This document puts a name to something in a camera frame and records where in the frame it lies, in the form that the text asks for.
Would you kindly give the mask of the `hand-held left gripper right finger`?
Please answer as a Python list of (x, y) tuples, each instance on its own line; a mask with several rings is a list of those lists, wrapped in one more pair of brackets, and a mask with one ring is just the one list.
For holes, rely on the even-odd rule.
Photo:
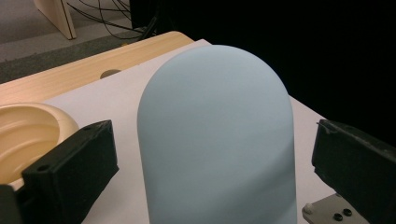
[(311, 162), (317, 176), (370, 224), (396, 224), (396, 147), (322, 119)]

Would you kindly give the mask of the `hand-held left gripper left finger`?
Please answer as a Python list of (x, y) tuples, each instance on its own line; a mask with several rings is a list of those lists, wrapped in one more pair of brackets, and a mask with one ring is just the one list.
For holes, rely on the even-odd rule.
[(22, 171), (28, 224), (82, 224), (119, 170), (112, 122), (72, 134)]

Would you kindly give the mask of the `cream ribbed holder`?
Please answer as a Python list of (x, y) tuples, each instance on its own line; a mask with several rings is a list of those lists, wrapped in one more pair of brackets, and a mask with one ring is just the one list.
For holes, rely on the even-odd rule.
[(0, 185), (21, 188), (21, 172), (77, 130), (75, 120), (52, 105), (0, 105)]

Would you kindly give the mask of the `light blue hairbrush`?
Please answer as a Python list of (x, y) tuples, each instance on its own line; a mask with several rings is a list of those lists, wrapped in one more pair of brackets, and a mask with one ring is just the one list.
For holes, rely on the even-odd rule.
[(144, 89), (137, 132), (150, 224), (297, 224), (290, 97), (255, 55), (173, 57)]

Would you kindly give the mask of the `black curtain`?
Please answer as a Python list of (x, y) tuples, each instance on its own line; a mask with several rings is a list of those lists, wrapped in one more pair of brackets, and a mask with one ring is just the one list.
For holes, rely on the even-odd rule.
[(396, 146), (396, 0), (128, 0), (132, 21), (245, 49), (327, 119)]

